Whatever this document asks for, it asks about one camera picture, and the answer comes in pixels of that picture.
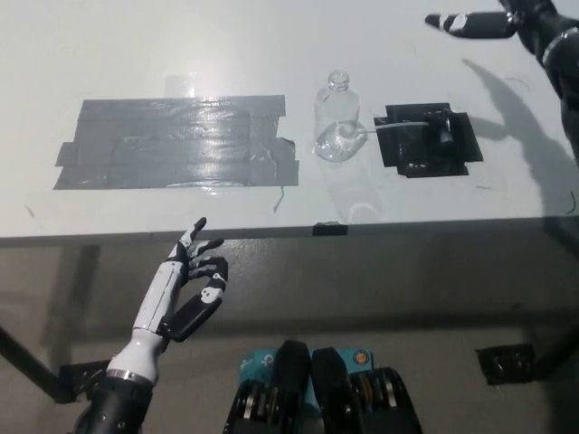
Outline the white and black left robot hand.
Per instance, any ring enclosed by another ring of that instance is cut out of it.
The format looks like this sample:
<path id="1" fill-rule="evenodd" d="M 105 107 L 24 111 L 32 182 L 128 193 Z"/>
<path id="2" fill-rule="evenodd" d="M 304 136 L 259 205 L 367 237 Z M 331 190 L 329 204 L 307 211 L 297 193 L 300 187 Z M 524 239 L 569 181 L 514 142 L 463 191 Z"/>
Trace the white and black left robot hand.
<path id="1" fill-rule="evenodd" d="M 205 225 L 203 217 L 184 232 L 158 267 L 138 310 L 128 344 L 109 362 L 108 377 L 155 386 L 158 359 L 168 343 L 186 340 L 222 304 L 229 266 L 224 257 L 205 254 L 219 248 L 222 239 L 195 241 Z M 196 278 L 207 278 L 208 282 L 176 308 L 181 289 Z"/>

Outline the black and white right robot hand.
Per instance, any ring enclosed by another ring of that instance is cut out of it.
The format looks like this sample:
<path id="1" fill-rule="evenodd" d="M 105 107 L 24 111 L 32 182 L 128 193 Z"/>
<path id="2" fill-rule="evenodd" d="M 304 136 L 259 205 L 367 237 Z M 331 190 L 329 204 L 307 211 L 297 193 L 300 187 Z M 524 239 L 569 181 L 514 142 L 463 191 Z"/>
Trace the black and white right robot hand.
<path id="1" fill-rule="evenodd" d="M 578 59 L 578 21 L 551 1 L 502 1 L 498 12 L 427 14 L 424 22 L 453 37 L 501 40 L 517 36 L 544 65 Z"/>

